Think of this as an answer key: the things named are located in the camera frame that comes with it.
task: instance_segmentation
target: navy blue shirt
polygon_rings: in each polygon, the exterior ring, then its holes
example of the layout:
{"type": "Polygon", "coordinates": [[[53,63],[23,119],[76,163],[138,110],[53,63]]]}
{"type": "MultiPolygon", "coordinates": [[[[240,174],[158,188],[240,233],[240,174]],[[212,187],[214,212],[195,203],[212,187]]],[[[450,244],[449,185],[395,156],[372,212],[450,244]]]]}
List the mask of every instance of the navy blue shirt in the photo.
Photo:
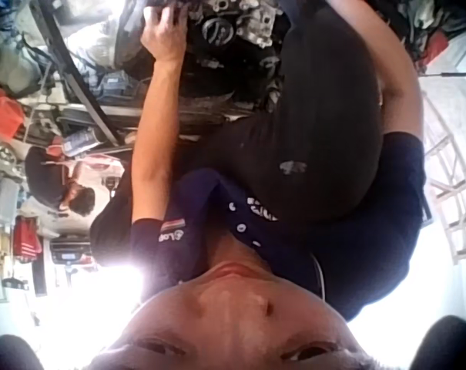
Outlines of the navy blue shirt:
{"type": "Polygon", "coordinates": [[[195,170],[173,186],[164,221],[132,225],[132,259],[152,282],[144,298],[206,271],[204,230],[215,207],[234,237],[253,248],[276,276],[315,294],[323,276],[327,303],[350,320],[407,275],[421,228],[423,185],[423,145],[406,133],[384,136],[377,175],[356,210],[337,222],[309,227],[278,220],[253,194],[215,170],[195,170]]]}

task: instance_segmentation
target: hair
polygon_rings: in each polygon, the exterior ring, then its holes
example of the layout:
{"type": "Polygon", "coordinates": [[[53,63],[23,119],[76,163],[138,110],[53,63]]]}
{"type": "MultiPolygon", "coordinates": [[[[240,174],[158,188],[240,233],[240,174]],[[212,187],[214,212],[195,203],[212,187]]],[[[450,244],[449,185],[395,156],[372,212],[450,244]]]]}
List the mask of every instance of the hair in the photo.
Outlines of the hair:
{"type": "Polygon", "coordinates": [[[75,198],[70,200],[69,208],[76,214],[81,216],[87,216],[94,209],[94,204],[96,203],[96,193],[91,187],[83,187],[75,198]]]}

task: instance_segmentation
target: button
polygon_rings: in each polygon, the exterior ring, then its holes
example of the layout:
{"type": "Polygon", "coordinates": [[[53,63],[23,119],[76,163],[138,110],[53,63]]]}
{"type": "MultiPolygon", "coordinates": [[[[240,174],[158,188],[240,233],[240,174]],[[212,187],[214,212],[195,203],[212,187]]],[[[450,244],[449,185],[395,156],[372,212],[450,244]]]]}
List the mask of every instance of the button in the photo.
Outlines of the button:
{"type": "Polygon", "coordinates": [[[246,225],[239,224],[238,226],[236,226],[236,230],[238,230],[238,233],[244,233],[246,231],[246,225]]]}

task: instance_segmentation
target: man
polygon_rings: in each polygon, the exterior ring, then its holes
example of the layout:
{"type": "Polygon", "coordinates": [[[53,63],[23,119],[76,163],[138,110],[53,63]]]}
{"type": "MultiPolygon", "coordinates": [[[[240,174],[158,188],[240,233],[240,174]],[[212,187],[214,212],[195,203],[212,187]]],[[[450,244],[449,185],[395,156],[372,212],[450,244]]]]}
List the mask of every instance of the man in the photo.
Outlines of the man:
{"type": "Polygon", "coordinates": [[[374,368],[346,321],[408,271],[421,91],[364,2],[293,4],[276,111],[219,132],[174,184],[186,7],[177,23],[175,5],[146,9],[130,245],[147,302],[96,368],[374,368]]]}
{"type": "Polygon", "coordinates": [[[71,210],[81,216],[94,209],[94,190],[78,183],[82,163],[78,162],[69,176],[69,168],[62,163],[59,139],[47,150],[33,146],[25,158],[25,175],[32,196],[41,204],[57,210],[71,210]]]}

